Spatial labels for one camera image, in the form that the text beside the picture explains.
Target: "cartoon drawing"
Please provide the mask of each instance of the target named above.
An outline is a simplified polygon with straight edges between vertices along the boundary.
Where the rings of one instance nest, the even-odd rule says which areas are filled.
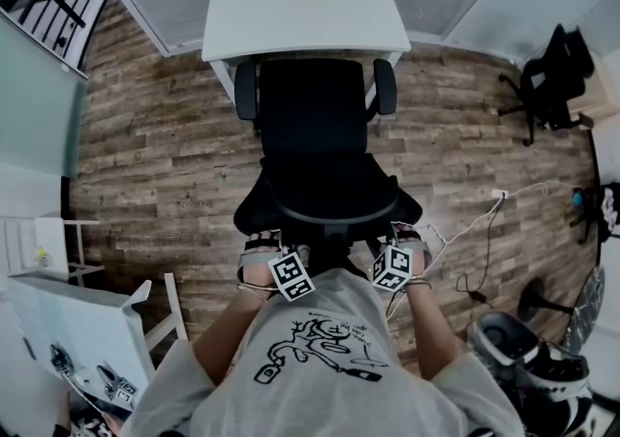
[[[263,366],[254,377],[259,384],[270,384],[285,365],[287,350],[291,350],[295,359],[301,363],[307,362],[310,357],[320,359],[329,368],[337,373],[345,373],[351,377],[356,377],[369,382],[378,382],[383,376],[379,373],[362,370],[358,368],[347,368],[336,362],[330,353],[337,355],[347,355],[351,352],[342,342],[351,338],[355,342],[360,342],[351,335],[351,328],[331,319],[313,319],[305,323],[293,322],[293,339],[277,342],[273,344],[267,352],[270,363]],[[364,344],[365,358],[353,359],[353,364],[363,364],[366,366],[388,366],[382,361],[371,359],[368,356],[368,347]]]

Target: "shirt sleeve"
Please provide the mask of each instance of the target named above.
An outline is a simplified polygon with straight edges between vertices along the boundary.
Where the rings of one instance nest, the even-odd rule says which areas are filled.
[[[214,389],[192,345],[187,340],[176,340],[138,407],[123,424],[121,437],[154,437],[170,430],[188,436],[194,410]]]
[[[490,428],[498,437],[521,437],[523,424],[509,399],[481,361],[464,354],[431,381],[466,415],[471,430]]]

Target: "black office chair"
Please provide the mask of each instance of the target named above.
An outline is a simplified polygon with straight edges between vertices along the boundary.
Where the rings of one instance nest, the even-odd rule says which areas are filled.
[[[579,124],[592,128],[592,120],[580,114],[579,119],[571,121],[567,101],[585,92],[585,78],[594,74],[594,62],[579,29],[566,32],[562,25],[553,31],[551,41],[544,56],[530,60],[523,68],[520,85],[517,87],[504,74],[501,82],[507,82],[514,90],[522,105],[498,111],[500,116],[515,111],[526,111],[530,128],[530,139],[526,146],[534,142],[534,117],[543,129],[549,124],[552,130],[571,129]]]
[[[374,62],[377,96],[365,107],[362,67],[336,59],[267,61],[259,87],[254,63],[236,70],[242,120],[263,141],[263,171],[234,215],[244,234],[283,230],[296,243],[348,247],[415,224],[419,204],[366,153],[366,122],[396,110],[391,65]]]

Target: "gray t-shirt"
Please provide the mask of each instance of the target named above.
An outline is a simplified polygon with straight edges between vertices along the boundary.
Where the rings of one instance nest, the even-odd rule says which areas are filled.
[[[426,382],[403,369],[372,285],[334,269],[293,303],[269,300],[215,388],[177,340],[122,437],[467,436],[523,427],[484,366],[463,355]]]

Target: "table leg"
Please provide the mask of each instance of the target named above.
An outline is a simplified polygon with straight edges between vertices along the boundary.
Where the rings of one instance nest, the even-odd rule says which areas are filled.
[[[232,104],[234,105],[234,83],[233,76],[231,75],[231,67],[223,60],[214,60],[209,63],[211,64],[213,72],[215,72],[215,75],[224,86],[226,94],[229,95],[229,98],[231,98]]]
[[[383,58],[387,60],[391,67],[394,68],[396,62],[402,56],[402,51],[392,51],[390,53],[386,53]],[[375,78],[372,78],[372,82],[366,87],[366,107],[369,108],[372,100],[375,99],[375,95],[377,94],[377,86],[375,85]]]

